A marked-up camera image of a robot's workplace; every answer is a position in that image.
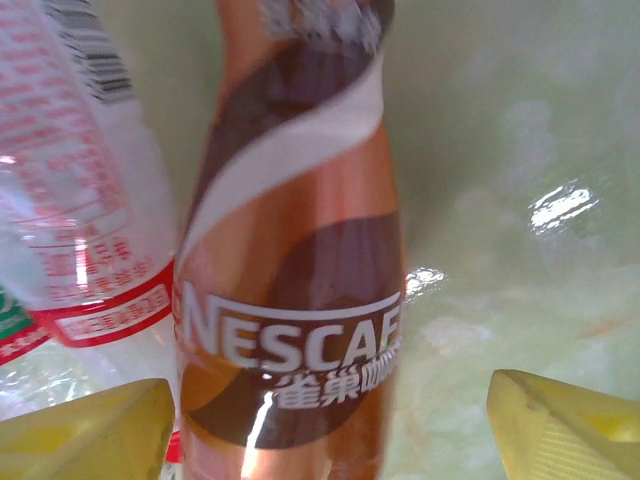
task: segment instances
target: table surface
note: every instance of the table surface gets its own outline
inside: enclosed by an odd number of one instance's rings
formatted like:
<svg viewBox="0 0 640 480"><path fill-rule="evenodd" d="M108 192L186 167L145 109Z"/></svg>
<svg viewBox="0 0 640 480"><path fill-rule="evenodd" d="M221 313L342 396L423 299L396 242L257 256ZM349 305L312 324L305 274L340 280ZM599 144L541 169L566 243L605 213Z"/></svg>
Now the table surface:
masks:
<svg viewBox="0 0 640 480"><path fill-rule="evenodd" d="M96 4L184 211L220 71L211 0ZM638 24L636 0L398 0L385 84L411 274L385 479L504 478L494 369L640 400Z"/></svg>

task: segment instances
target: bottle neck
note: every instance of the bottle neck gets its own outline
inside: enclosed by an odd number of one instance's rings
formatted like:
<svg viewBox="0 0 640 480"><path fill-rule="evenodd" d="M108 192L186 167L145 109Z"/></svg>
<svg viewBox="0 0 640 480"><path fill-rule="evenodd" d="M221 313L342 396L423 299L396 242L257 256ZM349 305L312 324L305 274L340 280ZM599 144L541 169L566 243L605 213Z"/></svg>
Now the bottle neck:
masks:
<svg viewBox="0 0 640 480"><path fill-rule="evenodd" d="M294 108L356 81L379 51L393 0L217 0L225 43L219 108L258 69L263 95Z"/></svg>

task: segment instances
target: bottle label with red text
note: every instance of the bottle label with red text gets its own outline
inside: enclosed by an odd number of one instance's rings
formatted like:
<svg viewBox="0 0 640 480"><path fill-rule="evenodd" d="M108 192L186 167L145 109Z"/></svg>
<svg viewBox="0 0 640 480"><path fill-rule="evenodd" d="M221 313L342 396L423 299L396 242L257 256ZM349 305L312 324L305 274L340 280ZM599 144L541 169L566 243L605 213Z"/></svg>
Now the bottle label with red text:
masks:
<svg viewBox="0 0 640 480"><path fill-rule="evenodd" d="M0 281L63 344L170 314L161 154L86 0L0 0L0 222Z"/></svg>

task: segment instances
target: nescafe logo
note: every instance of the nescafe logo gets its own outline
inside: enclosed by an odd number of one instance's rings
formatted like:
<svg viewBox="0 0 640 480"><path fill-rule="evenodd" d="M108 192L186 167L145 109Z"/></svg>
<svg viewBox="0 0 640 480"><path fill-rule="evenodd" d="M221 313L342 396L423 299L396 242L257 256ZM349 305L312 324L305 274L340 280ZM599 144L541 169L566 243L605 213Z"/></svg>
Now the nescafe logo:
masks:
<svg viewBox="0 0 640 480"><path fill-rule="evenodd" d="M240 367L216 398L185 413L212 436L237 445L284 449L321 438L395 369L400 293L360 307L318 311L207 295L203 308L185 282L180 303L183 341ZM255 435L258 418L262 426Z"/></svg>

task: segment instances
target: yellow plastic corner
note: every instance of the yellow plastic corner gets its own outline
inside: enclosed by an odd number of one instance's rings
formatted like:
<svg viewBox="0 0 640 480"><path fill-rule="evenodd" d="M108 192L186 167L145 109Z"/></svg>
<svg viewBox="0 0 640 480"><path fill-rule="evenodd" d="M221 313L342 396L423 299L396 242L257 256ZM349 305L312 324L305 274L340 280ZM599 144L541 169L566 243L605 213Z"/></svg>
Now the yellow plastic corner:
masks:
<svg viewBox="0 0 640 480"><path fill-rule="evenodd" d="M158 478L174 406L141 380L0 423L0 480Z"/></svg>
<svg viewBox="0 0 640 480"><path fill-rule="evenodd" d="M640 479L640 404L498 370L487 410L510 480Z"/></svg>

